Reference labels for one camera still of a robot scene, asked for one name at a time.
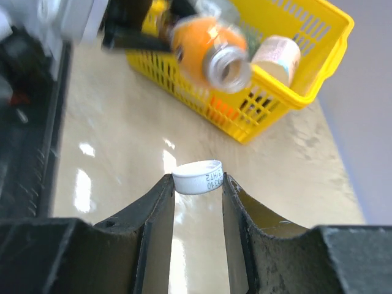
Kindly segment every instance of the orange can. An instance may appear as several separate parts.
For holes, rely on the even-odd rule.
[[[240,30],[214,17],[187,17],[171,31],[171,48],[183,74],[197,86],[238,92],[251,78]]]

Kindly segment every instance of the white wall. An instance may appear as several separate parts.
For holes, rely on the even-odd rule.
[[[392,225],[392,1],[330,1],[355,28],[318,98],[365,218]]]

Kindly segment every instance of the bottle cap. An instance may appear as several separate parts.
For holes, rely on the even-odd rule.
[[[222,163],[206,160],[180,165],[173,171],[175,189],[183,195],[211,192],[223,183]]]

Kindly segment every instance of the marble surface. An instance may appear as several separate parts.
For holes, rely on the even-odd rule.
[[[248,193],[300,225],[364,222],[318,102],[242,146],[131,70],[123,54],[98,42],[76,48],[55,216],[96,223],[177,165],[205,159],[221,160]],[[219,190],[176,195],[169,293],[228,293]]]

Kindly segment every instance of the yellow plastic basket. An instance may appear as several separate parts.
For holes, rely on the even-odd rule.
[[[315,99],[323,82],[334,74],[347,49],[354,27],[352,18],[324,0],[232,0],[241,26],[258,36],[293,38],[301,48],[301,62],[291,88],[257,66],[243,91],[228,95],[192,86],[179,73],[172,55],[131,51],[129,64],[191,109],[211,121],[240,143],[247,143],[283,117]],[[157,18],[167,7],[155,1],[143,24],[143,31],[157,35]]]

